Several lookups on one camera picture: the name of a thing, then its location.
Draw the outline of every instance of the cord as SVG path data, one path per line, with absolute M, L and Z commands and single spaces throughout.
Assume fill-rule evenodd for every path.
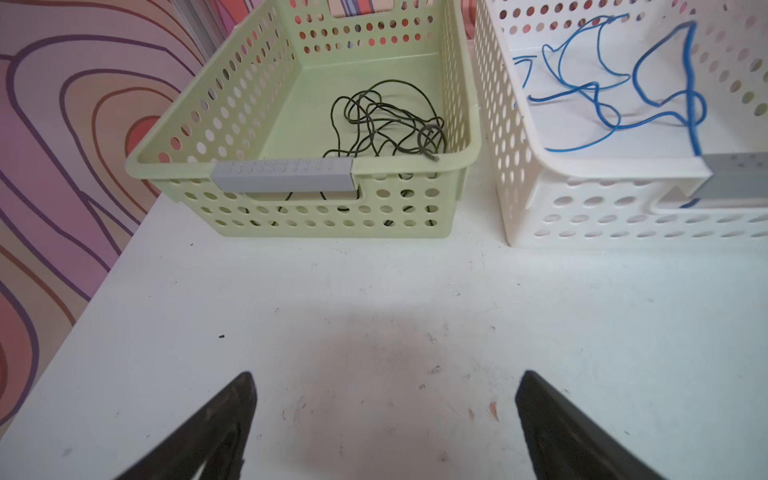
M 376 87 L 386 83 L 398 83 L 407 85 L 421 94 L 429 105 L 432 112 L 430 118 L 421 118 L 411 111 L 387 103 L 382 95 L 376 90 Z M 336 105 L 345 101 L 343 109 L 344 119 L 351 125 L 356 126 L 357 136 L 355 141 L 348 148 L 342 148 L 341 134 L 336 126 L 334 111 Z M 396 79 L 383 80 L 375 83 L 372 87 L 359 91 L 352 96 L 342 95 L 338 97 L 331 105 L 331 126 L 336 132 L 336 148 L 328 150 L 324 157 L 329 154 L 343 155 L 346 157 L 357 157 L 363 152 L 371 150 L 375 157 L 379 157 L 388 144 L 392 145 L 392 155 L 400 152 L 404 154 L 422 154 L 432 161 L 438 161 L 437 154 L 442 145 L 442 153 L 448 147 L 445 139 L 445 120 L 437 115 L 435 107 L 429 100 L 429 97 L 414 84 Z M 392 127 L 402 126 L 405 131 L 401 137 L 395 137 L 394 134 L 385 133 Z M 403 144 L 413 136 L 416 136 L 416 147 L 403 147 Z M 376 140 L 384 141 L 376 147 Z
M 600 118 L 600 121 L 610 129 L 610 131 L 605 134 L 603 137 L 598 138 L 596 141 L 592 141 L 588 144 L 581 145 L 580 147 L 572 147 L 572 148 L 564 148 L 564 149 L 555 149 L 555 148 L 547 148 L 548 151 L 552 152 L 571 152 L 571 151 L 578 151 L 583 148 L 591 147 L 595 144 L 598 144 L 608 137 L 610 137 L 613 133 L 619 130 L 628 130 L 631 128 L 640 127 L 641 125 L 645 125 L 649 122 L 652 122 L 654 120 L 657 120 L 658 118 L 662 117 L 673 117 L 676 120 L 678 120 L 683 126 L 686 126 L 688 129 L 688 134 L 691 142 L 691 147 L 694 150 L 694 154 L 701 155 L 701 149 L 700 144 L 698 140 L 697 130 L 696 126 L 701 124 L 706 117 L 707 117 L 707 102 L 704 99 L 703 95 L 699 92 L 694 90 L 695 85 L 695 74 L 693 70 L 693 66 L 690 62 L 690 50 L 691 46 L 693 44 L 693 38 L 696 32 L 697 23 L 696 22 L 684 22 L 677 27 L 675 27 L 667 36 L 662 38 L 658 43 L 656 43 L 653 47 L 651 47 L 648 51 L 646 51 L 641 58 L 637 61 L 635 64 L 632 74 L 625 74 L 625 73 L 619 73 L 611 68 L 609 68 L 605 61 L 603 60 L 602 52 L 601 52 L 601 36 L 602 31 L 605 25 L 609 25 L 618 19 L 621 18 L 628 18 L 629 14 L 619 15 L 619 16 L 612 16 L 612 15 L 599 15 L 593 19 L 591 19 L 589 22 L 586 22 L 583 24 L 577 31 L 575 31 L 569 38 L 566 40 L 562 45 L 560 45 L 557 48 L 553 48 L 551 45 L 546 44 L 541 47 L 541 56 L 544 59 L 544 63 L 547 67 L 547 69 L 550 71 L 550 73 L 560 82 L 560 84 L 564 85 L 565 87 L 568 87 L 569 89 L 566 91 L 563 91 L 559 94 L 550 95 L 548 97 L 544 98 L 534 98 L 532 96 L 528 96 L 528 100 L 534 103 L 543 103 L 546 101 L 554 100 L 555 98 L 564 97 L 570 94 L 579 93 L 581 96 L 587 98 L 592 104 L 594 104 L 595 107 L 595 113 L 597 114 L 598 118 Z M 597 51 L 598 51 L 598 60 L 608 73 L 612 74 L 613 76 L 622 78 L 617 83 L 614 83 L 612 85 L 609 85 L 607 87 L 601 87 L 600 84 L 596 81 L 591 81 L 583 85 L 576 85 L 571 84 L 567 82 L 564 79 L 564 76 L 562 74 L 562 62 L 563 58 L 565 56 L 565 52 L 568 49 L 568 46 L 571 44 L 571 42 L 576 38 L 577 35 L 584 33 L 585 31 L 592 30 L 594 28 L 598 29 L 598 41 L 597 41 Z M 651 100 L 644 92 L 643 88 L 640 86 L 640 83 L 638 81 L 638 71 L 640 69 L 640 66 L 642 65 L 643 61 L 645 61 L 648 56 L 650 56 L 654 51 L 656 51 L 661 45 L 665 44 L 667 41 L 671 40 L 672 37 L 676 35 L 680 30 L 687 29 L 686 39 L 684 43 L 683 48 L 683 66 L 686 73 L 686 88 L 684 90 L 678 91 L 667 97 L 661 102 L 656 102 Z M 557 71 L 553 69 L 553 67 L 550 65 L 549 60 L 546 56 L 546 51 L 549 50 L 551 53 L 555 53 L 557 51 L 562 50 L 560 54 L 560 58 L 558 59 L 558 65 L 557 65 Z M 521 56 L 521 57 L 515 57 L 515 59 L 522 59 L 522 58 L 529 58 L 530 55 Z M 515 62 L 515 65 L 518 65 L 519 63 L 522 63 L 525 60 L 520 60 L 518 62 Z M 525 87 L 525 84 L 528 83 L 528 78 L 531 75 L 531 69 L 532 69 L 532 63 L 533 60 L 528 60 L 531 62 L 531 65 L 528 69 L 528 75 L 526 76 L 525 83 L 523 84 L 523 88 Z M 641 99 L 646 103 L 656 108 L 661 108 L 665 104 L 669 103 L 673 99 L 685 95 L 686 97 L 686 109 L 687 109 L 687 118 L 684 118 L 682 115 L 678 114 L 675 111 L 665 111 L 659 114 L 652 115 L 651 117 L 648 117 L 646 119 L 643 119 L 638 122 L 634 122 L 632 124 L 622 124 L 622 117 L 621 113 L 614 108 L 613 106 L 600 102 L 599 95 L 602 91 L 610 90 L 612 88 L 616 88 L 624 83 L 627 83 L 629 80 L 632 80 L 632 85 L 634 86 L 635 91 L 640 95 Z M 701 116 L 698 120 L 696 120 L 696 100 L 701 104 Z M 616 121 L 611 122 L 609 121 L 603 113 L 603 109 L 607 108 L 610 110 L 615 116 Z

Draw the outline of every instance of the wavy line pattern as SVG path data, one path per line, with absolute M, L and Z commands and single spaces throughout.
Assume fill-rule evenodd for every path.
M 161 0 L 9 0 L 0 32 L 2 435 L 157 198 L 125 158 L 203 56 Z

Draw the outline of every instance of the green plastic basket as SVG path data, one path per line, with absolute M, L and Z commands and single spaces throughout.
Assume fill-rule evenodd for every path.
M 448 236 L 481 146 L 462 17 L 449 0 L 395 4 L 390 12 L 333 18 L 324 0 L 266 0 L 134 149 L 127 172 L 230 237 Z M 319 192 L 288 200 L 224 193 L 210 180 L 219 160 L 320 157 L 336 147 L 333 101 L 388 78 L 421 88 L 445 118 L 448 147 L 439 161 L 357 157 L 358 193 L 325 200 Z M 414 92 L 390 84 L 380 91 L 427 117 Z M 342 145 L 351 144 L 356 131 L 341 130 Z

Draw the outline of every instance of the white table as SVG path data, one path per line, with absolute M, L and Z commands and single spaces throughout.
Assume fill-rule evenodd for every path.
M 227 239 L 161 197 L 0 478 L 113 478 L 250 370 L 243 478 L 531 479 L 526 369 L 670 480 L 763 477 L 768 259 L 513 250 L 487 163 L 446 240 Z

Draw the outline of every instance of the tangled wire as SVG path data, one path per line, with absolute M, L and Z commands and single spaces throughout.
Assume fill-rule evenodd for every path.
M 375 90 L 376 87 L 386 83 L 398 83 L 408 85 L 421 94 L 432 111 L 430 118 L 421 118 L 405 108 L 383 101 L 382 95 Z M 347 149 L 342 148 L 341 134 L 333 113 L 336 104 L 346 100 L 344 105 L 344 119 L 357 128 L 355 142 Z M 336 132 L 336 148 L 328 150 L 324 157 L 335 154 L 344 157 L 357 157 L 371 150 L 375 157 L 379 157 L 387 145 L 392 146 L 392 155 L 397 152 L 404 154 L 422 154 L 430 160 L 437 161 L 437 153 L 442 145 L 442 153 L 445 153 L 447 141 L 445 139 L 445 120 L 437 115 L 432 102 L 414 84 L 403 80 L 384 80 L 374 84 L 367 90 L 362 90 L 351 97 L 342 95 L 331 106 L 331 125 Z M 404 147 L 403 144 L 413 136 L 416 136 L 416 147 Z

